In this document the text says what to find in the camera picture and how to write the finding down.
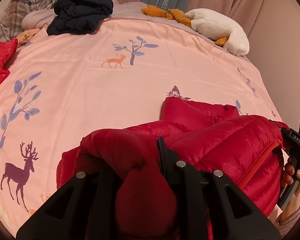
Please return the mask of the right forearm pink sleeve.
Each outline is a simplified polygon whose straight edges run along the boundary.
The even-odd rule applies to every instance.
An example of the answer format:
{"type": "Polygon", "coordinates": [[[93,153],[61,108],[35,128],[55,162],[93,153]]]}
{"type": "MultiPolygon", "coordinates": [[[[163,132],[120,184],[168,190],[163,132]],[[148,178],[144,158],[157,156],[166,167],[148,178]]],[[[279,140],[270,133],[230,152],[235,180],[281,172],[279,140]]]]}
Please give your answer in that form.
{"type": "Polygon", "coordinates": [[[283,212],[277,217],[274,222],[275,227],[279,231],[280,237],[283,238],[289,230],[295,225],[297,220],[300,218],[300,207],[287,218],[283,219],[283,212]]]}

